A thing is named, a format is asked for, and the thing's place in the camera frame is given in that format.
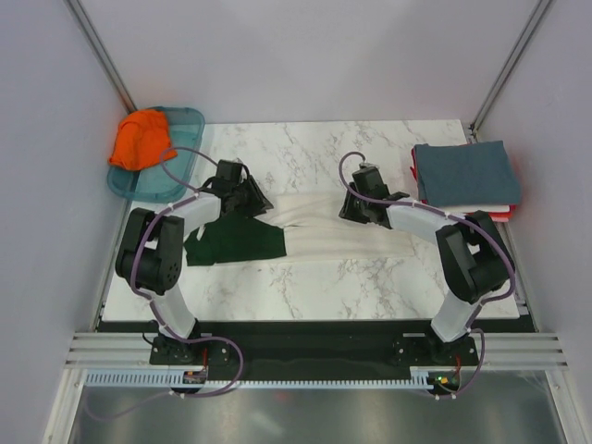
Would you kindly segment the white and green t shirt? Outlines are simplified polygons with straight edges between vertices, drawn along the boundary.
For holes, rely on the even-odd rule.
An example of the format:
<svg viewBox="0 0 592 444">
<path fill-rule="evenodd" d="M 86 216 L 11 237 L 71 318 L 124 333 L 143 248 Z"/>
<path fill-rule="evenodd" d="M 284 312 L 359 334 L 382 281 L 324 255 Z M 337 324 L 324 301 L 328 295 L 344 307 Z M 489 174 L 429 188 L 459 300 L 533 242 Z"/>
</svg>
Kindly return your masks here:
<svg viewBox="0 0 592 444">
<path fill-rule="evenodd" d="M 411 236 L 339 217 L 335 193 L 283 194 L 259 216 L 235 211 L 194 229 L 184 243 L 189 266 L 270 260 L 309 262 L 405 258 Z"/>
</svg>

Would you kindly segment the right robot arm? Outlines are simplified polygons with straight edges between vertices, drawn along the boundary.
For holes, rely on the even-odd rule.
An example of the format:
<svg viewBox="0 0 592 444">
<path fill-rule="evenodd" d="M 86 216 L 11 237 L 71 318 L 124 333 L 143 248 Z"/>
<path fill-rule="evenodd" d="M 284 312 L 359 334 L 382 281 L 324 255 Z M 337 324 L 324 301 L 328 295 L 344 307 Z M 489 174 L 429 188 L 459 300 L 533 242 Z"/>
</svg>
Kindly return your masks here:
<svg viewBox="0 0 592 444">
<path fill-rule="evenodd" d="M 482 211 L 459 216 L 404 192 L 391 193 L 378 167 L 367 163 L 360 164 L 346 189 L 340 217 L 405 231 L 438 248 L 447 294 L 423 349 L 430 362 L 446 363 L 483 305 L 498 299 L 506 284 L 515 284 L 513 261 L 491 217 Z"/>
</svg>

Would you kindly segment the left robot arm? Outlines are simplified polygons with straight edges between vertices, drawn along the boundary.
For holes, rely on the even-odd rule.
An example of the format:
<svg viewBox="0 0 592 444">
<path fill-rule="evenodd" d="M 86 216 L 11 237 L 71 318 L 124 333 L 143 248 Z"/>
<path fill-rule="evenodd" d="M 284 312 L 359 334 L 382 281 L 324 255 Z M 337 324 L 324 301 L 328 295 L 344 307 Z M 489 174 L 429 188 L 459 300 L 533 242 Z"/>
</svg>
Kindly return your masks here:
<svg viewBox="0 0 592 444">
<path fill-rule="evenodd" d="M 182 363 L 195 363 L 204 349 L 179 286 L 183 265 L 286 256 L 283 229 L 259 219 L 272 207 L 247 166 L 221 160 L 214 176 L 185 199 L 160 212 L 136 208 L 129 214 L 116 273 L 149 303 L 160 333 L 173 339 L 171 353 Z"/>
</svg>

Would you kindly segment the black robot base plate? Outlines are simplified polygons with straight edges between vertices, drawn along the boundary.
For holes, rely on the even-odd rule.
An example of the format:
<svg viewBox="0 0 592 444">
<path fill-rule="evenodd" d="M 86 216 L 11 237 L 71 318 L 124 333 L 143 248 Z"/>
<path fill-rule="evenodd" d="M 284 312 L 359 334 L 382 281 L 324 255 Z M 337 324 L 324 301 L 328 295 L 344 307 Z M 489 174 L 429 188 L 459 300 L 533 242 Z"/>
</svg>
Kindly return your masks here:
<svg viewBox="0 0 592 444">
<path fill-rule="evenodd" d="M 202 322 L 204 341 L 157 335 L 152 365 L 204 365 L 216 376 L 405 376 L 413 367 L 478 363 L 469 336 L 442 345 L 426 320 Z"/>
</svg>

